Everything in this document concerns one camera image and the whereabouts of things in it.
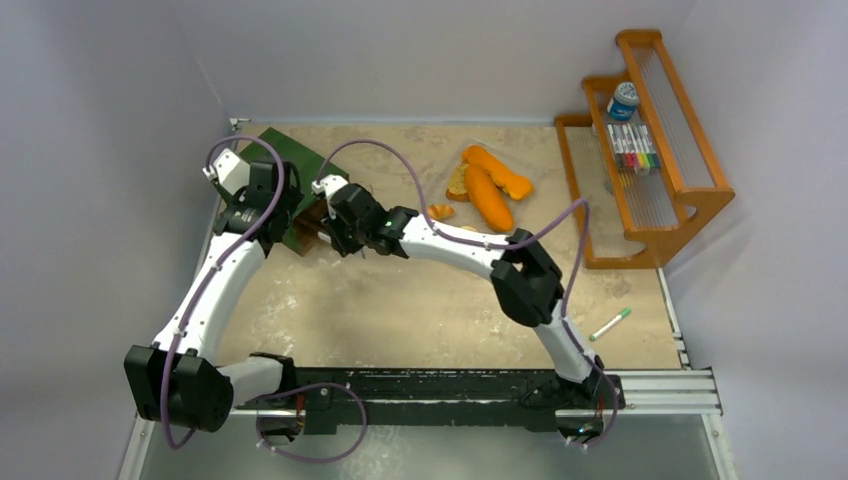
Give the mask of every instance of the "orange wooden shelf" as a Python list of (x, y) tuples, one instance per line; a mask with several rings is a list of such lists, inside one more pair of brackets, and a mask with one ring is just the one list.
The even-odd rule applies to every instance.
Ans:
[[(616, 76), (583, 80), (589, 113), (560, 115), (556, 130), (571, 196), (580, 197), (566, 127), (595, 125), (612, 194), (621, 216), (624, 238), (645, 248), (626, 257), (596, 257), (587, 242), (587, 268), (658, 268), (668, 263), (734, 197), (724, 172), (695, 115), (671, 57), (656, 30), (625, 30), (616, 43), (626, 70)], [(615, 87), (633, 82), (639, 94), (638, 119), (651, 133), (660, 171), (622, 176), (615, 163), (601, 113)], [(585, 212), (578, 211), (582, 232)]]

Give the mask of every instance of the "bread slice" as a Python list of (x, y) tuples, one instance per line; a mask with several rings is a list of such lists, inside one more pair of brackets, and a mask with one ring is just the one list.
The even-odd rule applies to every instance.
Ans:
[(445, 196), (456, 202), (468, 202), (468, 190), (465, 189), (465, 169), (467, 163), (460, 163), (451, 173), (448, 179), (448, 189)]

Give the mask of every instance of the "green cutting board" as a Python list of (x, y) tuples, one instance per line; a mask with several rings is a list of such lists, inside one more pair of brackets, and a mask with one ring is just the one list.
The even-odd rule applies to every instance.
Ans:
[[(304, 210), (318, 202), (318, 198), (312, 193), (310, 184), (318, 175), (318, 168), (324, 162), (324, 157), (273, 128), (262, 132), (259, 138), (268, 142), (280, 154), (284, 162), (293, 163), (297, 167), (298, 173), (300, 173), (300, 190), (303, 193), (303, 200), (301, 200), (300, 205), (297, 206), (297, 210), (294, 212), (294, 216), (297, 218)], [(239, 156), (247, 163), (267, 155), (268, 152), (265, 148), (255, 143), (251, 143), (239, 153)], [(323, 175), (340, 175), (345, 179), (349, 178), (347, 172), (332, 163), (327, 165)], [(297, 240), (294, 228), (289, 228), (283, 235), (283, 245), (294, 250), (298, 255), (305, 253), (302, 245)]]

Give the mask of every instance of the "table surface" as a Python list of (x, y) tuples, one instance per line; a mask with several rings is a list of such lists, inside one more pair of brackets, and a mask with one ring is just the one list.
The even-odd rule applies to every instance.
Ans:
[[(324, 156), (349, 140), (384, 141), (408, 158), (431, 192), (443, 190), (434, 182), (441, 182), (455, 164), (457, 150), (475, 139), (518, 159), (537, 179), (535, 193), (516, 213), (517, 226), (538, 231), (570, 203), (553, 127), (246, 124), (243, 133), (258, 135), (268, 126)], [(334, 162), (350, 173), (351, 181), (372, 188), (383, 206), (418, 208), (411, 178), (388, 152), (357, 145)], [(595, 208), (591, 200), (608, 196), (602, 178), (584, 180), (581, 189), (590, 190), (594, 225), (609, 226), (605, 230), (620, 225), (614, 209)], [(451, 203), (435, 194), (428, 201)], [(462, 210), (446, 223), (479, 222), (470, 215)], [(542, 244), (567, 276), (577, 252), (574, 220), (567, 219)], [(606, 365), (680, 368), (656, 271), (581, 267), (569, 314), (584, 335), (625, 307), (633, 313), (591, 344)], [(298, 365), (311, 367), (551, 367), (533, 332), (501, 313), (488, 282), (424, 260), (373, 253), (365, 260), (342, 259), (323, 243), (305, 257), (275, 247), (245, 289), (218, 363), (239, 361), (256, 351), (290, 355)]]

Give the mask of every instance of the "blue can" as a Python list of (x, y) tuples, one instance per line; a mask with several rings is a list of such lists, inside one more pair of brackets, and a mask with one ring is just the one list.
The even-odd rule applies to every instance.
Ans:
[(607, 104), (607, 113), (614, 120), (626, 122), (633, 116), (639, 106), (639, 94), (631, 82), (622, 82), (615, 87), (615, 92)]

